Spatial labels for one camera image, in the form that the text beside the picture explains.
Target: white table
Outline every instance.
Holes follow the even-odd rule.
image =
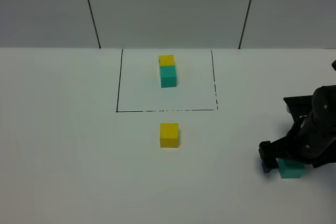
[[[209,50],[169,52],[180,85],[211,77]],[[118,90],[119,105],[134,92],[127,78],[162,97],[145,83],[153,68],[132,76],[137,65],[127,63],[160,50],[124,50],[119,88],[120,49],[0,49],[0,223],[335,223],[334,165],[281,179],[265,176],[258,156],[261,141],[292,125],[283,97],[335,84],[335,52],[213,50],[216,94],[213,80],[194,86],[213,92],[199,102],[213,110],[146,112],[139,103],[143,112],[117,113]],[[202,64],[188,69],[191,55]],[[188,95],[165,92],[176,104]],[[180,124],[178,149],[159,148],[161,122]]]

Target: white wall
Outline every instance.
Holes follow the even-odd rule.
[[[249,0],[90,0],[102,48],[238,48]]]
[[[0,47],[98,47],[87,0],[0,4]]]
[[[336,0],[252,0],[242,48],[336,48]]]

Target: cube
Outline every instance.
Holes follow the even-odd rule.
[[[305,165],[301,162],[278,159],[278,165],[281,178],[301,178],[305,172]]]
[[[175,65],[174,56],[173,55],[159,56],[159,64],[160,64],[160,67],[174,66]]]
[[[178,123],[161,123],[160,147],[178,148],[179,127]]]
[[[175,66],[160,67],[161,88],[177,86],[177,77]]]

